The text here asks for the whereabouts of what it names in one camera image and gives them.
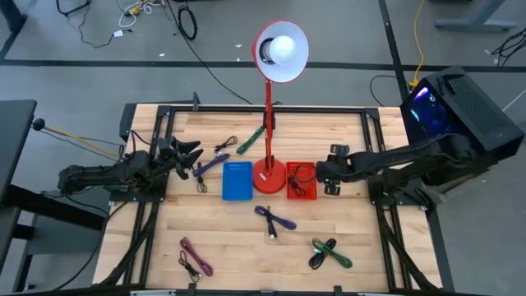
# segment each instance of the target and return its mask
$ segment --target red basket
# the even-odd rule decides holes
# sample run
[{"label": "red basket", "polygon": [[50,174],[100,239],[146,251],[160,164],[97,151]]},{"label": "red basket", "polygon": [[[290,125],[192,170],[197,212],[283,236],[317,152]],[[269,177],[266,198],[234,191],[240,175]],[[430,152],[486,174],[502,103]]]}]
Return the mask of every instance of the red basket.
[{"label": "red basket", "polygon": [[[305,190],[304,196],[299,196],[290,185],[288,176],[294,176],[296,168],[298,166],[298,172],[296,173],[296,183],[298,186]],[[288,162],[287,163],[287,198],[291,200],[308,200],[313,201],[317,198],[316,194],[316,166],[313,162]],[[300,182],[302,180],[311,180],[309,182]]]}]

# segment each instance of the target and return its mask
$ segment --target wooden table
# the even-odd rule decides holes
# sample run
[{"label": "wooden table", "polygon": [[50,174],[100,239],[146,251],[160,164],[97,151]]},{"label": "wooden table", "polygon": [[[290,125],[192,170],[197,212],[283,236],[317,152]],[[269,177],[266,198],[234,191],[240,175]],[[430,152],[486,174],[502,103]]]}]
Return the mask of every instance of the wooden table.
[{"label": "wooden table", "polygon": [[[132,129],[145,139],[151,137],[156,110],[155,104],[137,105]],[[379,111],[385,148],[407,145],[399,109],[379,108]],[[330,144],[334,143],[350,145],[351,152],[365,150],[358,115],[277,113],[275,116],[273,153],[284,163],[325,160]],[[215,145],[232,135],[239,138],[241,145],[261,125],[261,120],[261,113],[177,112],[173,134],[181,141],[201,141],[205,152],[200,161],[207,163],[214,158]],[[371,137],[377,150],[374,132]],[[256,162],[265,155],[264,143],[261,136],[244,155],[236,154],[238,145],[223,152],[232,155],[230,161]],[[131,147],[127,146],[127,152],[131,152]],[[137,142],[138,150],[148,148]],[[287,200],[284,189],[274,195],[255,190],[252,201],[226,202],[221,200],[222,169],[223,165],[217,165],[204,175],[206,194],[197,192],[194,178],[182,181],[175,173],[170,174],[166,199],[159,209],[147,288],[187,288],[190,279],[178,264],[179,240],[187,237],[215,270],[213,276],[201,279],[198,289],[332,291],[335,285],[341,285],[343,291],[388,290],[376,210],[369,202],[365,181],[344,183],[338,197],[325,195],[323,184],[318,183],[316,201]],[[254,213],[255,206],[271,206],[276,215],[295,221],[297,229],[290,231],[277,224],[279,237],[270,239],[265,218]],[[94,283],[105,278],[127,250],[136,207],[136,203],[126,205],[109,221]],[[425,213],[416,206],[399,206],[399,218],[409,255],[433,284],[441,286]],[[312,270],[307,262],[314,254],[311,246],[314,237],[323,241],[335,238],[338,241],[335,250],[349,257],[353,267],[344,269],[333,258],[327,258],[320,269]],[[398,259],[392,248],[391,253],[397,283],[402,287]],[[141,262],[140,257],[141,252],[136,262]],[[192,259],[189,262],[198,268]],[[135,282],[139,265],[135,264]]]}]

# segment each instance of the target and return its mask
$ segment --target concrete floor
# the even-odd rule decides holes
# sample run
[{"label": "concrete floor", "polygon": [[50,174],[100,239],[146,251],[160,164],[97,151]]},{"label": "concrete floor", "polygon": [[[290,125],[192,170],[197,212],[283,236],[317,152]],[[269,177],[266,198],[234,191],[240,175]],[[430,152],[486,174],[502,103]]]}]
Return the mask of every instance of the concrete floor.
[{"label": "concrete floor", "polygon": [[[84,2],[63,2],[63,10]],[[150,16],[139,15],[134,33],[114,39],[111,45],[93,49],[80,41],[76,27],[82,12],[68,19],[59,15],[52,1],[23,1],[29,18],[16,38],[7,59],[103,60],[103,61],[196,61],[161,8]],[[403,64],[418,64],[413,18],[419,1],[388,1],[390,17]],[[427,64],[492,66],[484,50],[498,47],[509,33],[483,34],[437,30],[433,21],[469,16],[480,1],[471,4],[426,2],[419,22],[419,39]],[[391,64],[389,47],[376,1],[230,0],[191,2],[199,32],[192,43],[205,61],[251,61],[250,46],[258,30],[276,18],[296,21],[306,31],[311,62],[368,62]],[[495,18],[517,21],[526,3],[508,0]],[[100,44],[118,30],[120,11],[114,1],[93,1],[85,38]],[[7,38],[3,20],[0,38]],[[509,66],[526,66],[526,50],[518,52]],[[254,68],[214,68],[227,86],[254,103],[263,102],[261,75]],[[293,83],[275,87],[275,98],[285,104],[376,105],[368,83],[374,75],[393,72],[369,70],[307,69]],[[405,72],[408,81],[412,72]],[[420,77],[428,73],[421,72]],[[524,88],[526,73],[471,73],[470,76],[504,107]],[[0,99],[36,99],[36,117],[48,125],[82,136],[119,141],[118,122],[123,105],[190,99],[197,91],[204,103],[241,104],[215,82],[203,68],[180,67],[0,67]],[[394,79],[375,81],[376,96],[385,105],[400,104]],[[522,126],[526,122],[526,97],[506,112]],[[490,173],[466,186],[458,197],[438,206],[443,235],[457,291],[490,295],[525,294],[526,272],[526,173],[522,149],[513,159],[498,164]],[[69,164],[107,164],[109,160],[89,154],[38,132],[31,132],[13,182],[33,191],[53,190],[58,171]],[[12,254],[21,248],[14,242]],[[73,275],[89,253],[42,255],[34,259],[29,282],[37,289],[52,289]],[[0,277],[0,293],[10,291],[6,264]],[[68,288],[87,286],[95,261]]]}]

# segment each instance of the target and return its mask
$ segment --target cable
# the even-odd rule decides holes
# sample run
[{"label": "cable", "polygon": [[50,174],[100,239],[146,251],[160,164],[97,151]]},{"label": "cable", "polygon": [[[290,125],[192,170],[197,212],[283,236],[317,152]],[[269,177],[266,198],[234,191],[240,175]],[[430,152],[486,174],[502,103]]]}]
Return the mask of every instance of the cable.
[{"label": "cable", "polygon": [[101,142],[101,143],[108,144],[108,145],[113,145],[113,146],[121,146],[121,145],[122,145],[122,144],[113,143],[113,142],[110,142],[110,141],[105,141],[105,140],[100,140],[100,139],[90,138],[90,137],[87,137],[87,136],[79,136],[79,138],[82,139],[82,140],[87,140],[87,141],[97,141],[97,142]]},{"label": "cable", "polygon": [[517,95],[517,97],[515,97],[515,99],[513,99],[509,104],[507,104],[503,109],[502,109],[502,112],[505,112],[512,104],[514,104],[517,99],[519,99],[521,96],[524,95],[524,93],[526,93],[526,89],[523,90],[523,92],[521,92],[519,95]]},{"label": "cable", "polygon": [[327,255],[331,255],[336,261],[345,268],[351,268],[353,267],[353,262],[350,261],[347,257],[343,255],[339,255],[337,252],[333,251],[332,248],[324,244],[320,239],[313,238],[312,239],[312,246]]},{"label": "cable", "polygon": [[[325,245],[329,249],[334,249],[336,247],[336,240],[334,238],[330,238]],[[309,259],[309,266],[313,270],[317,270],[320,268],[320,266],[323,264],[323,261],[329,256],[329,254],[324,252],[319,252],[318,249],[314,249],[316,251],[316,255],[312,256],[311,259]]]},{"label": "cable", "polygon": [[139,138],[139,140],[141,140],[141,142],[145,143],[146,145],[151,145],[151,143],[149,143],[148,141],[145,141],[145,139],[143,139],[141,136],[139,136],[139,134],[136,131],[131,130],[130,132],[131,132],[132,136],[136,135]]},{"label": "cable", "polygon": [[[178,30],[181,31],[181,26],[179,25],[179,22],[178,22],[177,18],[175,17],[175,13],[173,13],[172,4],[170,4],[170,1],[167,1],[167,4],[168,4],[168,7],[170,8],[170,12],[172,13],[172,17],[173,17],[173,21],[175,21],[175,25],[177,26]],[[203,60],[199,57],[199,55],[196,53],[194,48],[190,45],[190,43],[188,42],[187,38],[184,35],[183,35],[182,38],[187,43],[188,48],[191,50],[191,52],[196,56],[196,58],[199,60],[199,62],[201,62],[203,64],[203,67],[206,69],[206,71],[208,71],[208,73],[211,74],[211,76],[217,81],[217,83],[219,83],[225,90],[230,91],[233,95],[235,95],[239,99],[242,99],[243,101],[245,101],[247,104],[253,104],[248,99],[243,98],[241,95],[238,95],[235,91],[229,89],[226,85],[223,84],[223,82],[219,81],[219,79],[214,75],[214,73],[212,73],[212,71],[208,68],[208,66],[206,66],[206,63],[203,62]]]},{"label": "cable", "polygon": [[[509,42],[511,42],[512,40],[518,39],[518,38],[520,38],[519,41],[515,42],[512,45],[508,45]],[[504,43],[501,46],[499,46],[498,49],[495,49],[491,53],[491,55],[495,55],[495,54],[499,55],[499,59],[497,61],[496,66],[503,67],[506,64],[506,62],[508,62],[508,59],[511,58],[512,55],[514,55],[516,52],[518,52],[523,47],[526,47],[526,28],[524,28],[522,31],[520,31],[517,34],[511,35],[510,37],[508,37],[508,39],[506,39],[506,41],[504,41]],[[510,53],[505,53],[506,51],[510,49],[512,49]],[[505,58],[502,65],[501,65],[501,58]]]},{"label": "cable", "polygon": [[263,127],[258,127],[256,129],[256,131],[254,132],[254,134],[246,141],[244,142],[243,144],[241,144],[238,149],[236,150],[236,152],[239,154],[239,155],[242,155],[243,153],[247,152],[248,148],[250,148],[250,146],[252,146],[252,144],[254,144],[254,142],[257,140],[258,137],[261,136],[261,134],[265,131],[265,129]]},{"label": "cable", "polygon": [[209,170],[211,167],[213,167],[216,164],[220,164],[220,163],[224,162],[229,157],[230,157],[229,153],[221,153],[221,152],[219,152],[212,161],[210,161],[208,164],[205,164],[202,168],[194,170],[191,174],[194,177],[198,178],[203,173],[205,173],[207,170]]},{"label": "cable", "polygon": [[221,149],[226,148],[227,146],[236,145],[238,143],[238,138],[236,136],[231,136],[227,141],[221,145],[216,145],[214,148],[215,153],[221,151]]},{"label": "cable", "polygon": [[[376,98],[374,92],[372,91],[372,82],[373,82],[376,78],[378,78],[378,77],[389,77],[389,78],[395,78],[395,79],[396,79],[397,77],[394,76],[394,75],[381,75],[381,74],[380,74],[380,75],[376,75],[376,76],[374,76],[374,77],[371,79],[371,81],[369,82],[369,91],[371,92],[372,98],[373,98],[373,99],[374,99],[374,100],[375,100],[380,106],[385,107],[385,106],[384,106],[384,105],[383,105],[383,104],[382,104],[382,103]],[[408,89],[409,89],[409,88],[410,88],[409,83],[406,81],[405,84],[408,86]]]},{"label": "cable", "polygon": [[295,168],[294,173],[288,176],[288,184],[290,184],[290,187],[299,197],[304,197],[307,194],[307,191],[300,187],[298,183],[309,183],[316,178],[316,174],[314,173],[314,176],[308,180],[297,180],[296,175],[298,174],[299,169],[305,167],[316,169],[316,167],[312,164],[300,164]]},{"label": "cable", "polygon": [[99,153],[99,152],[95,152],[95,151],[93,151],[93,150],[89,150],[88,148],[82,147],[82,146],[80,146],[80,145],[78,145],[78,144],[76,144],[76,143],[73,143],[72,141],[69,141],[69,140],[66,140],[66,139],[59,138],[58,136],[54,136],[54,135],[50,134],[49,132],[44,132],[44,131],[40,131],[40,132],[42,132],[42,133],[44,133],[44,134],[46,134],[46,135],[48,135],[48,136],[51,136],[51,137],[53,137],[53,138],[55,138],[55,139],[57,139],[57,140],[59,140],[59,141],[65,141],[65,142],[68,142],[68,143],[72,144],[73,146],[77,146],[77,147],[81,148],[82,150],[86,150],[86,151],[91,152],[91,153],[93,153],[93,154],[95,154],[95,155],[98,155],[98,156],[104,157],[105,159],[113,160],[113,161],[115,160],[115,159],[113,159],[113,158],[111,158],[111,157],[108,157],[108,156],[106,156],[106,155],[104,155],[104,154],[101,154],[101,153]]},{"label": "cable", "polygon": [[109,40],[107,43],[105,44],[100,44],[100,45],[95,45],[95,44],[92,44],[90,41],[86,41],[84,40],[84,33],[82,32],[82,29],[81,27],[85,24],[85,16],[88,14],[88,12],[90,11],[90,7],[91,5],[88,5],[87,8],[85,9],[85,12],[84,12],[84,15],[82,16],[82,22],[81,24],[77,27],[77,29],[79,30],[79,32],[81,33],[81,41],[84,42],[85,44],[89,44],[91,45],[94,49],[99,49],[101,47],[104,47],[104,46],[107,46],[109,45],[110,43],[112,43],[112,40],[113,40],[113,33],[109,36]]},{"label": "cable", "polygon": [[264,208],[263,206],[256,206],[256,208],[254,208],[254,212],[258,215],[262,215],[266,217],[266,222],[269,226],[270,238],[278,237],[278,233],[276,233],[276,229],[274,228],[274,225],[272,224],[272,220],[278,222],[279,224],[281,224],[283,227],[285,227],[288,230],[296,229],[296,223],[292,222],[291,220],[286,220],[283,218],[279,218],[276,215],[272,215],[272,213],[270,213],[270,206],[267,206],[266,208]]},{"label": "cable", "polygon": [[[183,12],[187,12],[188,15],[190,16],[190,19],[191,19],[191,23],[193,24],[193,29],[194,29],[194,33],[190,36],[188,35],[188,33],[184,30],[184,27],[182,26],[182,21],[181,21],[181,15]],[[178,23],[179,23],[179,31],[181,32],[182,36],[185,38],[185,39],[188,39],[190,41],[194,40],[196,37],[197,37],[197,20],[196,20],[196,16],[194,16],[194,13],[190,10],[190,7],[188,6],[188,2],[186,5],[181,5],[179,8],[178,8]]]},{"label": "cable", "polygon": [[[200,168],[201,168],[201,162],[198,162],[197,163],[197,169],[200,169]],[[192,171],[192,173],[195,171],[193,166],[191,167],[191,171]],[[198,176],[197,177],[197,192],[199,192],[199,193],[207,193],[208,192],[208,187],[205,185],[205,180],[203,180],[202,176]]]},{"label": "cable", "polygon": [[181,241],[179,241],[179,244],[181,245],[182,249],[186,251],[194,260],[197,262],[197,265],[201,268],[201,270],[205,273],[206,276],[212,276],[214,274],[214,269],[210,264],[206,263],[203,259],[201,259],[199,256],[197,256],[196,250],[194,250],[194,247],[191,245],[188,238],[182,238]]},{"label": "cable", "polygon": [[203,276],[199,272],[197,272],[193,267],[191,267],[190,263],[188,263],[188,260],[187,260],[187,254],[183,250],[181,250],[179,253],[179,264],[184,266],[184,269],[188,271],[190,280],[193,283],[197,283]]},{"label": "cable", "polygon": [[422,2],[420,3],[420,7],[418,8],[417,14],[416,16],[414,16],[414,23],[413,23],[414,41],[417,43],[417,49],[418,49],[418,52],[420,53],[420,64],[418,64],[418,68],[414,73],[413,81],[409,83],[409,85],[413,88],[417,87],[418,85],[418,73],[420,72],[420,68],[424,64],[424,54],[422,52],[422,49],[420,49],[420,43],[418,42],[417,23],[418,23],[418,18],[420,17],[420,11],[422,10],[422,7],[424,7],[425,1],[426,0],[422,0]]},{"label": "cable", "polygon": [[106,225],[108,225],[109,219],[110,219],[113,215],[115,215],[115,213],[117,213],[119,210],[121,210],[121,209],[127,204],[127,202],[122,203],[117,209],[115,209],[115,210],[111,213],[111,215],[108,215],[108,213],[106,213],[105,210],[103,210],[103,209],[101,209],[101,208],[99,208],[99,207],[97,207],[97,206],[90,206],[90,205],[86,205],[86,204],[84,204],[84,203],[82,203],[82,202],[75,201],[75,200],[71,199],[67,194],[65,195],[65,197],[66,197],[68,200],[70,200],[70,201],[72,201],[72,202],[74,202],[74,203],[76,203],[76,204],[78,204],[78,205],[81,205],[81,206],[87,206],[87,207],[89,207],[89,208],[93,208],[93,209],[96,209],[96,210],[100,210],[100,211],[102,211],[102,212],[106,215],[106,222],[105,222],[105,224],[104,224],[104,229],[101,230],[100,238],[99,238],[99,242],[97,243],[97,246],[95,247],[95,249],[94,249],[93,252],[91,253],[91,255],[90,255],[90,257],[88,258],[88,260],[86,261],[86,263],[85,263],[85,264],[84,264],[84,265],[78,270],[77,273],[74,274],[74,276],[72,276],[69,280],[67,280],[66,282],[64,282],[64,284],[61,284],[61,285],[59,285],[57,288],[53,289],[53,291],[60,290],[60,289],[64,288],[65,286],[67,286],[68,284],[70,284],[73,280],[75,280],[75,279],[81,274],[81,272],[82,272],[82,271],[88,266],[88,264],[90,264],[91,260],[93,259],[93,256],[95,255],[95,253],[97,253],[97,250],[98,250],[99,247],[102,245],[102,240],[103,240],[103,238],[104,238],[104,231],[105,231],[105,229],[106,229]]},{"label": "cable", "polygon": [[[129,27],[135,25],[135,23],[137,22],[137,15],[139,15],[139,13],[145,12],[145,14],[150,15],[151,12],[152,12],[152,7],[157,7],[157,6],[160,6],[160,5],[161,5],[160,3],[155,4],[151,0],[137,0],[137,2],[135,4],[132,4],[129,7],[126,7],[125,9],[121,9],[120,5],[118,5],[119,9],[122,12],[121,17],[118,20],[118,25],[121,28],[129,28]],[[133,21],[130,24],[123,25],[122,24],[122,19],[125,16],[133,17]]]},{"label": "cable", "polygon": [[77,140],[77,141],[79,141],[79,142],[81,142],[81,143],[83,143],[83,144],[85,144],[85,145],[88,145],[89,147],[91,147],[91,148],[93,148],[93,149],[95,149],[95,150],[98,150],[98,151],[100,151],[100,152],[102,152],[102,153],[104,153],[104,154],[106,154],[106,155],[110,155],[110,156],[116,156],[116,157],[118,157],[118,154],[117,154],[117,153],[115,153],[115,152],[110,152],[110,151],[106,151],[106,150],[104,150],[104,149],[102,149],[102,148],[100,148],[100,147],[98,147],[98,146],[96,146],[96,145],[93,145],[93,144],[89,143],[88,141],[83,140],[83,139],[81,139],[80,137],[75,136],[75,135],[73,135],[73,134],[71,134],[71,133],[69,133],[69,132],[62,132],[62,131],[59,131],[59,130],[56,129],[56,128],[48,127],[48,126],[43,127],[43,129],[45,129],[46,131],[49,131],[49,132],[54,132],[54,133],[59,134],[59,135],[62,135],[62,136],[67,136],[67,137],[73,138],[73,139],[75,139],[75,140]]}]

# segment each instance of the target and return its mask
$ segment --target blue cable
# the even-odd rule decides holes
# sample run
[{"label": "blue cable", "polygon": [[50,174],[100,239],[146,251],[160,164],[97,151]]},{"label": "blue cable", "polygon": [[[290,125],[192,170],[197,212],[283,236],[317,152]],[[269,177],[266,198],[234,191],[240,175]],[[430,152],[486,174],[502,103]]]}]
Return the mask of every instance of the blue cable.
[{"label": "blue cable", "polygon": [[264,217],[267,217],[268,220],[274,220],[281,224],[283,227],[285,227],[288,230],[295,230],[296,229],[296,223],[292,222],[291,220],[286,220],[283,218],[279,218],[276,215],[272,215],[270,213],[270,207],[264,208],[263,206],[256,206],[254,209],[256,214],[262,215]]},{"label": "blue cable", "polygon": [[204,165],[203,167],[194,170],[192,172],[192,174],[194,175],[194,177],[198,178],[203,173],[205,173],[208,169],[210,169],[211,167],[213,167],[216,164],[220,164],[220,163],[224,162],[229,157],[230,157],[229,153],[218,153],[212,161],[210,161],[208,164]]}]

